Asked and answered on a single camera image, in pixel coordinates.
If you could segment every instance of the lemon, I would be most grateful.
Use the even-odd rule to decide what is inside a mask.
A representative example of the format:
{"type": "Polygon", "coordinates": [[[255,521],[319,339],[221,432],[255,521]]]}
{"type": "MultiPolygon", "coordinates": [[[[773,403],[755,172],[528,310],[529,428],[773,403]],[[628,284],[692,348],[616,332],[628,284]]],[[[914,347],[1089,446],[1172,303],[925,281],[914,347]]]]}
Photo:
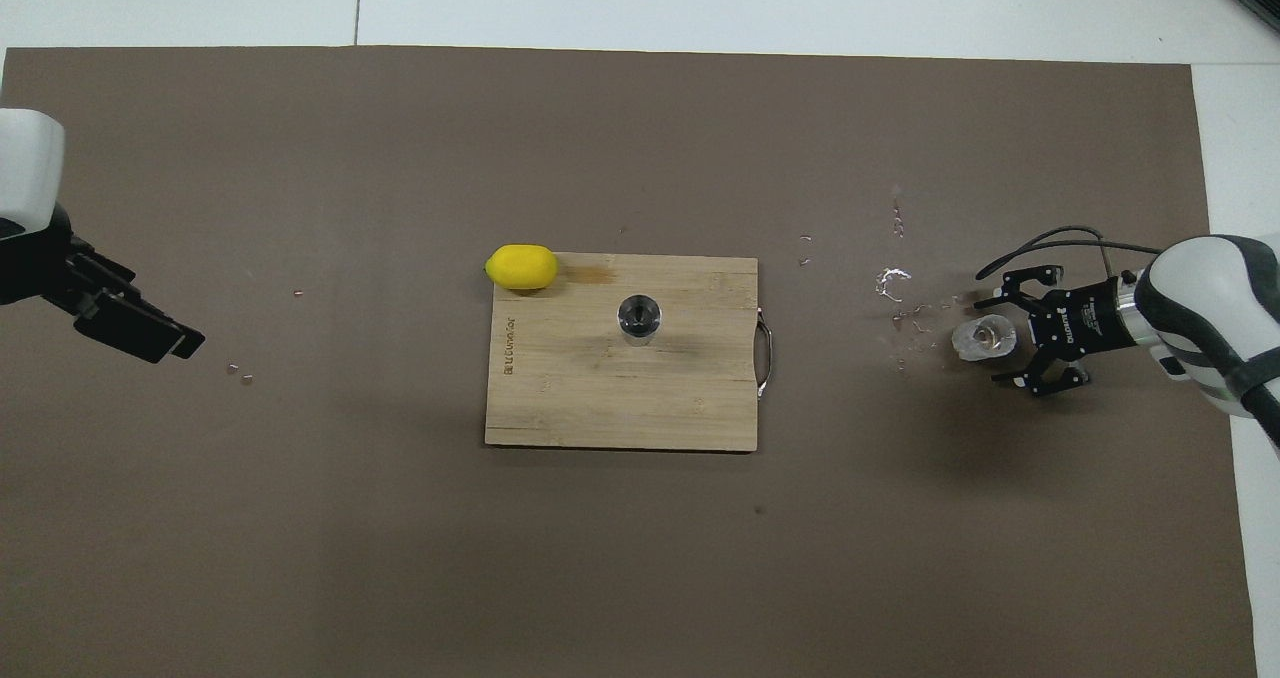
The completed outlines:
{"type": "Polygon", "coordinates": [[[545,246],[502,246],[484,264],[484,272],[507,290],[545,289],[556,280],[557,269],[556,255],[545,246]]]}

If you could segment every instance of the brown paper mat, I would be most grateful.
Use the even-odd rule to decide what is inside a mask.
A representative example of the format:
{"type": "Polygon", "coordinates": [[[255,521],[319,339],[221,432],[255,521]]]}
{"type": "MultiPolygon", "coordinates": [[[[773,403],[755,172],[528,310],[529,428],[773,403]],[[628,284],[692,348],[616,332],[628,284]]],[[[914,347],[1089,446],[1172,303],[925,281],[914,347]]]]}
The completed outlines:
{"type": "Polygon", "coordinates": [[[873,292],[1206,230],[1187,67],[55,49],[3,101],[209,335],[156,367],[0,312],[8,674],[1253,673],[1226,420],[1139,351],[997,390],[873,292]],[[759,257],[759,452],[484,446],[516,240],[759,257]]]}

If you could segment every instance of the cable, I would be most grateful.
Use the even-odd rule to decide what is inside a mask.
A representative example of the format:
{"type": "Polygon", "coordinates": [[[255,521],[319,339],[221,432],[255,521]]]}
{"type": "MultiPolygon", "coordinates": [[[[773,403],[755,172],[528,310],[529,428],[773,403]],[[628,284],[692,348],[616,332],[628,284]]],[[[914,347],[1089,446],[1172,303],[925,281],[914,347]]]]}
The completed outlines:
{"type": "MultiPolygon", "coordinates": [[[[1024,244],[1021,246],[1021,248],[1028,248],[1028,246],[1036,246],[1036,244],[1038,244],[1039,240],[1047,239],[1047,237],[1055,235],[1055,233],[1065,233],[1065,232],[1084,232],[1084,233],[1089,233],[1089,235],[1096,237],[1096,239],[1098,239],[1098,240],[1106,240],[1105,237],[1102,237],[1102,232],[1098,232],[1097,228],[1092,228],[1092,226],[1056,226],[1051,232],[1043,232],[1043,233],[1041,233],[1041,235],[1033,237],[1032,240],[1024,242],[1024,244]]],[[[1107,256],[1106,246],[1098,246],[1098,251],[1102,253],[1102,267],[1106,269],[1107,278],[1115,276],[1115,271],[1112,271],[1112,269],[1111,269],[1111,257],[1107,256]]]]}
{"type": "Polygon", "coordinates": [[[1147,246],[1134,246],[1132,242],[1116,242],[1116,240],[1048,240],[1048,242],[1036,242],[1036,244],[1021,246],[1019,249],[1011,249],[1006,255],[1001,255],[1000,258],[992,260],[991,264],[984,265],[982,271],[975,274],[974,280],[979,281],[983,278],[991,276],[992,272],[998,271],[1010,260],[1018,258],[1019,255],[1032,253],[1033,249],[1042,248],[1062,248],[1062,246],[1100,246],[1100,248],[1115,248],[1115,249],[1132,249],[1134,253],[1149,253],[1161,255],[1164,251],[1156,248],[1147,248],[1147,246]]]}

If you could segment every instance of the water spill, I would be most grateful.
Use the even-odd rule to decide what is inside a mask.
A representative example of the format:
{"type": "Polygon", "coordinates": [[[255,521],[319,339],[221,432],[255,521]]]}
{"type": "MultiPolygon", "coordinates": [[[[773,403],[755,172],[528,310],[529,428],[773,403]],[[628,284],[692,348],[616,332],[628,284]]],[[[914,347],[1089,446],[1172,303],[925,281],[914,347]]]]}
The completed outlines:
{"type": "Polygon", "coordinates": [[[920,326],[920,322],[918,321],[918,319],[915,319],[916,315],[919,315],[923,310],[927,310],[927,308],[933,308],[933,306],[932,304],[916,304],[915,308],[913,308],[913,310],[895,310],[895,312],[893,312],[893,327],[896,327],[897,330],[901,331],[902,330],[902,322],[905,322],[906,319],[910,319],[913,326],[915,326],[915,333],[933,333],[928,327],[920,326]]]}
{"type": "Polygon", "coordinates": [[[896,298],[896,296],[888,292],[888,283],[892,281],[893,278],[901,278],[902,280],[909,281],[911,280],[911,274],[900,267],[884,267],[879,276],[876,278],[876,294],[883,296],[893,303],[902,303],[902,299],[896,298]]]}
{"type": "Polygon", "coordinates": [[[906,223],[902,223],[902,207],[893,200],[893,235],[906,237],[906,223]]]}

